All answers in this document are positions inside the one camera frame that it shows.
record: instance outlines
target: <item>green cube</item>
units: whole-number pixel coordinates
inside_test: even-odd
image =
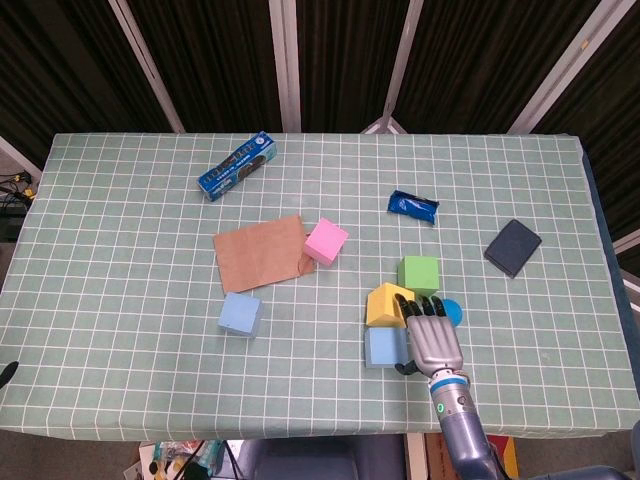
[[[436,257],[404,257],[398,265],[398,285],[428,297],[440,289],[440,266]]]

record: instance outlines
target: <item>foam cube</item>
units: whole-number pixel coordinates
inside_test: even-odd
[[[436,257],[404,257],[398,265],[398,284],[428,297],[440,289],[440,267]]]
[[[304,253],[325,266],[333,263],[349,233],[321,218],[304,242]]]
[[[261,303],[259,298],[228,293],[218,325],[238,335],[255,337],[260,326]]]
[[[396,293],[403,295],[407,300],[416,299],[415,293],[411,290],[392,283],[383,283],[367,296],[367,325],[397,328],[406,326],[400,305],[395,298]]]
[[[405,328],[367,328],[364,333],[364,356],[367,368],[393,368],[409,361]]]

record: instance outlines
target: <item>black curtain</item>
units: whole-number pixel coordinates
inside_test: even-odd
[[[535,129],[580,137],[614,240],[640,228],[639,26],[636,3]]]
[[[106,1],[4,1],[0,52],[0,134],[39,167],[58,132],[170,130]]]
[[[298,0],[304,132],[359,133],[382,114],[408,0]]]
[[[187,131],[282,131],[267,1],[129,5]]]
[[[414,133],[505,133],[595,0],[426,0],[393,117]]]
[[[627,272],[640,277],[640,245],[626,250],[618,255],[618,264]]]

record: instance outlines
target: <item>light blue cube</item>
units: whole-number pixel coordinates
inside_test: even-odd
[[[409,361],[407,329],[370,327],[364,333],[365,365],[367,368],[393,368]]]
[[[224,299],[218,326],[245,337],[255,337],[260,326],[259,298],[229,293]]]

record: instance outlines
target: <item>blue wrapped snack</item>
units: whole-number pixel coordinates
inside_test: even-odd
[[[438,205],[440,205],[439,202],[396,190],[389,198],[387,211],[401,215],[409,215],[410,217],[417,218],[418,220],[426,220],[432,225],[435,225]]]

